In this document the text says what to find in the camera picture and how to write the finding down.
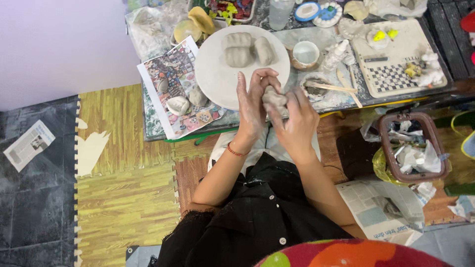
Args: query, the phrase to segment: colorful fabric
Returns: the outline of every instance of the colorful fabric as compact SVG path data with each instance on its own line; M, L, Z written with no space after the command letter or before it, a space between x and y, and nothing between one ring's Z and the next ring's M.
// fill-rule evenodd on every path
M340 239L302 243L284 248L262 259L256 267L381 267L432 266L449 264L429 255L389 242Z

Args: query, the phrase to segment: glue bottle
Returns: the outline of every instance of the glue bottle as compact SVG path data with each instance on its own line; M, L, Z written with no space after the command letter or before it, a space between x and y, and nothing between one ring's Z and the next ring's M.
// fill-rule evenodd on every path
M348 44L348 40L345 39L343 40L343 42L337 44L334 48L330 49L330 51L318 67L317 71L326 75L333 72L336 69L338 62L342 61L345 57L345 51Z

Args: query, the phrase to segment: white round board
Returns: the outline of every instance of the white round board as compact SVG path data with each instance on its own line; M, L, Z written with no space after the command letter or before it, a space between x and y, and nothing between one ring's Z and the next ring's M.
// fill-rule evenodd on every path
M275 58L272 63L268 66L261 66L256 56L254 63L247 67L228 66L224 60L222 42L226 35L236 32L250 33L253 41L261 36L267 38L274 51ZM249 90L252 73L263 67L276 70L279 73L277 79L282 87L285 86L290 74L290 59L284 45L277 37L264 29L250 25L235 25L213 33L203 42L196 56L195 75L201 90L212 102L223 108L239 110L236 93L238 72L244 73L246 89Z

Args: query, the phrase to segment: newspaper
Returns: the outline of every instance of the newspaper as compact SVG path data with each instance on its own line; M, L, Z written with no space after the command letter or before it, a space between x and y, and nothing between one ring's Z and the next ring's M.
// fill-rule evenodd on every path
M41 120L38 120L3 153L20 172L28 162L45 150L54 140L54 135Z
M410 188L360 180L336 187L368 239L409 246L422 236L424 213Z
M188 36L165 55L137 66L168 139L184 137L220 119L226 111L211 101L203 107L190 103L190 108L182 116L174 115L168 110L168 99L175 96L188 98L190 91L198 86L194 71L197 54L198 47L193 38ZM165 93L159 92L157 88L163 79L168 80L168 90Z

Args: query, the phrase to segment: yellow figurine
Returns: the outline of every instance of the yellow figurine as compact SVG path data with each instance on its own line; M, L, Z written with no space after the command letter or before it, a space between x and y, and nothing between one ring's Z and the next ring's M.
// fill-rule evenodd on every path
M386 34L385 34L383 31L380 31L380 30L379 30L379 31L374 35L373 40L374 40L374 41L379 41L379 40L384 39L385 37L386 37Z
M389 36L389 38L394 39L394 38L396 38L396 36L398 35L398 33L399 33L399 32L398 32L397 30L391 29L390 31L388 31L388 36Z
M412 63L408 63L408 67L404 72L409 75L409 77L414 78L415 76L419 76L422 74L422 69L421 67L414 65Z

